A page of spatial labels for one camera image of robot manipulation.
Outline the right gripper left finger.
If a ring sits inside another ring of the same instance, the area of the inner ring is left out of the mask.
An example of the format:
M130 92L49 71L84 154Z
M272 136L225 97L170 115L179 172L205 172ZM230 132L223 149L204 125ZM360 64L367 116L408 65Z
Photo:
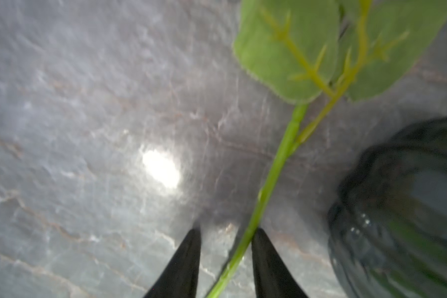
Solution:
M201 242L201 231L191 229L144 298L196 297Z

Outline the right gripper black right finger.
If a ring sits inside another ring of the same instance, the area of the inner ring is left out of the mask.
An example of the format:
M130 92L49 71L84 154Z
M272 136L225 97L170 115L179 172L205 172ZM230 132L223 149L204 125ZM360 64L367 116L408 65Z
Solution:
M308 298L262 228L252 239L252 259L258 298Z

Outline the white tulip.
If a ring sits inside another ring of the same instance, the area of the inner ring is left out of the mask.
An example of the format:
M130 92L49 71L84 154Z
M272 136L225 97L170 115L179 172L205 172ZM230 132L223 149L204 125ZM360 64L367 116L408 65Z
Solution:
M447 21L447 1L242 1L237 62L294 106L243 237L209 297L221 295L288 158L341 98L371 99L404 76Z

